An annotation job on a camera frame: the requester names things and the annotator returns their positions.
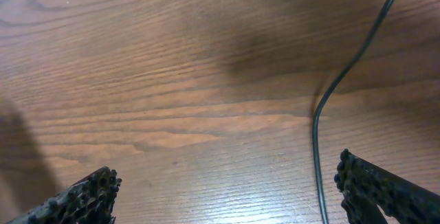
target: brown wood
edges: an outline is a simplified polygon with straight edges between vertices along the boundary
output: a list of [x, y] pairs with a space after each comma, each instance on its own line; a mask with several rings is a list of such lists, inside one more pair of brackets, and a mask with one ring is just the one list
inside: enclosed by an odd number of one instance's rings
[[[311, 112], [385, 0], [0, 0], [0, 221], [107, 165], [117, 223], [320, 223]], [[322, 113], [440, 193], [440, 3], [397, 0]]]

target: cable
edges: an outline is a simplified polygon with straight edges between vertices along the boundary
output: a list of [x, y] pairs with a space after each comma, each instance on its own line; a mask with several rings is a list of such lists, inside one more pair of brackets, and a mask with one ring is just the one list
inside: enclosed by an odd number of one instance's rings
[[359, 51], [353, 57], [353, 60], [345, 67], [344, 70], [339, 74], [338, 77], [331, 83], [330, 87], [325, 91], [325, 94], [319, 101], [318, 106], [316, 107], [315, 114], [313, 116], [313, 127], [311, 130], [311, 138], [313, 144], [313, 161], [315, 163], [315, 176], [316, 176], [316, 187], [318, 189], [318, 198], [319, 198], [319, 206], [321, 211], [322, 222], [324, 224], [329, 224], [329, 219], [327, 217], [327, 210], [325, 208], [325, 199], [324, 199], [324, 186], [322, 184], [322, 175], [321, 175], [321, 165], [319, 160], [319, 150], [318, 150], [318, 123], [319, 116], [321, 114], [322, 108], [324, 108], [325, 103], [329, 99], [330, 95], [335, 90], [336, 86], [338, 86], [339, 82], [344, 78], [347, 72], [356, 64], [359, 59], [362, 57], [366, 49], [369, 47], [373, 37], [375, 36], [379, 26], [382, 24], [382, 21], [385, 19], [386, 13], [390, 10], [391, 5], [394, 0], [386, 0], [384, 6], [380, 10], [379, 15], [376, 18], [376, 21], [373, 24], [370, 32], [368, 33], [364, 43], [359, 48]]

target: thin black cord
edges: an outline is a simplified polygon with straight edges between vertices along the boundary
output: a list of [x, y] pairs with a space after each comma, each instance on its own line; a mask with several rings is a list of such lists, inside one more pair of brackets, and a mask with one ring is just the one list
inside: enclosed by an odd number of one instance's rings
[[327, 217], [327, 210], [325, 208], [325, 199], [324, 199], [324, 187], [322, 185], [322, 176], [321, 176], [321, 165], [319, 160], [319, 150], [318, 150], [318, 123], [319, 116], [321, 114], [322, 108], [325, 103], [329, 99], [331, 93], [335, 90], [336, 86], [338, 86], [339, 82], [344, 78], [347, 72], [356, 64], [359, 59], [362, 57], [366, 49], [369, 47], [373, 37], [375, 36], [377, 30], [379, 29], [380, 24], [385, 19], [386, 13], [390, 10], [391, 5], [394, 0], [386, 0], [384, 6], [380, 10], [379, 15], [376, 18], [376, 21], [373, 24], [368, 36], [366, 37], [364, 43], [360, 47], [359, 51], [353, 57], [353, 60], [345, 67], [345, 69], [339, 74], [339, 76], [331, 83], [330, 87], [325, 91], [325, 94], [319, 101], [318, 106], [316, 107], [315, 114], [313, 116], [313, 128], [311, 130], [311, 138], [313, 144], [313, 160], [315, 162], [315, 176], [316, 176], [316, 186], [318, 188], [318, 198], [319, 198], [319, 206], [321, 210], [322, 222], [324, 224], [329, 224], [329, 219]]

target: wooden surface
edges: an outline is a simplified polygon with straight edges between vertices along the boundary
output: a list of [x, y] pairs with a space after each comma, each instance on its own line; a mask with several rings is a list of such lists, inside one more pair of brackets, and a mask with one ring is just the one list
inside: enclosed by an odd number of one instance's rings
[[[95, 169], [118, 223], [320, 223], [311, 110], [385, 0], [0, 0], [0, 221]], [[324, 108], [339, 153], [440, 193], [440, 3], [397, 0]]]

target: tabletop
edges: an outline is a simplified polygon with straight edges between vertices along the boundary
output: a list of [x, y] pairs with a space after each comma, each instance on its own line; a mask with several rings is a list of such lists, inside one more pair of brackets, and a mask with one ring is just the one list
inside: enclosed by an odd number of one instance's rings
[[[101, 166], [117, 223], [320, 223], [311, 115], [385, 0], [0, 0], [0, 221]], [[440, 193], [440, 0], [396, 0], [330, 97], [357, 156]]]

